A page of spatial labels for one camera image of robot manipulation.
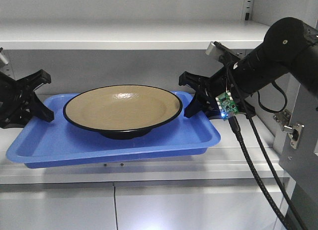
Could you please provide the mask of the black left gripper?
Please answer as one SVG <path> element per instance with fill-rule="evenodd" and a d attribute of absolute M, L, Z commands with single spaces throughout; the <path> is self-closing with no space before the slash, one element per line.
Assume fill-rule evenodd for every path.
<path fill-rule="evenodd" d="M 37 97 L 36 89 L 51 83 L 51 76 L 43 69 L 14 80 L 0 78 L 0 127 L 23 128 L 32 115 L 46 122 L 54 120 L 54 112 Z"/>

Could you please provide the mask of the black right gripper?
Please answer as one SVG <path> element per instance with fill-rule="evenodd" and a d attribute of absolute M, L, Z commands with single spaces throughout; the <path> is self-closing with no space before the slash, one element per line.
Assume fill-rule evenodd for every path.
<path fill-rule="evenodd" d="M 209 119 L 222 119 L 215 98 L 228 90 L 238 107 L 238 114 L 255 116 L 255 108 L 245 101 L 253 93 L 248 92 L 240 83 L 240 75 L 225 67 L 211 77 L 183 72 L 178 79 L 179 86 L 188 86 L 195 92 L 191 102 L 184 109 L 184 117 L 191 118 L 202 111 Z"/>

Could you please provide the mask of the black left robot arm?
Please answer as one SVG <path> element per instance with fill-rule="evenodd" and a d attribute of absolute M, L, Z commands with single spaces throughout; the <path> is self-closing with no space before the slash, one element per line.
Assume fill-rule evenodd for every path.
<path fill-rule="evenodd" d="M 19 80 L 0 74 L 0 127 L 23 128 L 37 117 L 46 122 L 54 120 L 54 112 L 37 97 L 35 90 L 51 83 L 51 76 L 39 70 Z"/>

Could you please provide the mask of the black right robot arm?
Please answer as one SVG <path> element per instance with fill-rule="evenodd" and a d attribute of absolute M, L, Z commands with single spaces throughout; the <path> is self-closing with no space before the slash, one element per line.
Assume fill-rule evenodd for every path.
<path fill-rule="evenodd" d="M 318 95 L 318 31 L 303 21 L 286 17 L 270 26 L 263 42 L 245 57 L 221 43 L 211 42 L 207 53 L 216 51 L 224 65 L 211 77 L 184 72 L 179 85 L 195 91 L 184 116 L 203 111 L 208 117 L 220 115 L 216 97 L 230 90 L 243 110 L 242 100 L 290 73 L 314 97 Z"/>

